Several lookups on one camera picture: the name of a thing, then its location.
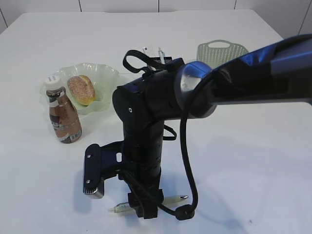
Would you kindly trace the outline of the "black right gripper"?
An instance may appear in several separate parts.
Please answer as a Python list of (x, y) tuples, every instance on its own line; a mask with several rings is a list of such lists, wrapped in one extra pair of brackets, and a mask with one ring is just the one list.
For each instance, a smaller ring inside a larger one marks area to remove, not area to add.
[[(158, 201), (163, 201), (163, 192), (159, 188), (161, 175), (161, 153), (163, 143), (163, 127), (151, 126), (141, 132), (124, 131), (123, 156), (135, 169), (130, 174)], [(138, 217), (156, 218), (158, 207), (130, 179), (126, 178), (130, 193), (128, 202)]]

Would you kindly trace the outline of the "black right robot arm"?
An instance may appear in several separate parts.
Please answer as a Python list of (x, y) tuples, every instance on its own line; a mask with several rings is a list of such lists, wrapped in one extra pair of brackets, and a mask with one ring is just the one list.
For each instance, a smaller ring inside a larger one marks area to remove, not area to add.
[[(190, 219), (198, 192), (189, 162), (187, 120), (206, 118), (219, 105), (312, 101), (312, 37), (284, 39), (211, 68), (201, 61), (178, 58), (164, 65), (137, 50), (146, 63), (143, 75), (117, 87), (113, 107), (123, 123), (122, 155), (134, 164), (121, 177), (128, 184), (128, 201), (138, 217), (157, 217), (158, 209), (178, 220)], [(180, 121), (180, 148), (193, 200), (171, 210), (163, 205), (159, 189), (160, 158), (166, 120)]]

